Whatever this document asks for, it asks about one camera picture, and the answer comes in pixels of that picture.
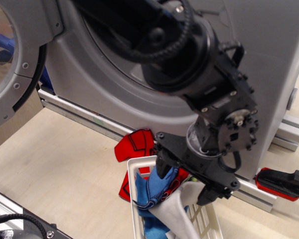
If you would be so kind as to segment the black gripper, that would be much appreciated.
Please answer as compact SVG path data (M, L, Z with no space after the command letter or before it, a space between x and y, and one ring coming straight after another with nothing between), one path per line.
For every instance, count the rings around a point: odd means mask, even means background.
M229 199L240 188L235 172L241 166L239 152L235 151L235 167L227 166L219 151L218 132L192 124L186 136L158 132L156 139L156 171L163 179L172 167L182 168L205 184L197 204L208 205L215 200Z

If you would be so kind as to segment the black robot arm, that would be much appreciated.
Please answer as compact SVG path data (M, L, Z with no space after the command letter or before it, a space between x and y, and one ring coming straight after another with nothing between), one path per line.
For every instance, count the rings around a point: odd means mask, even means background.
M96 33L122 58L141 64L153 89L183 99L198 115L186 136L158 132L156 170L160 178L180 167L204 183L201 206L229 198L241 150L257 143L259 123L253 89L239 71L240 42L221 43L210 23L181 1L182 12L164 0L76 0L95 21Z

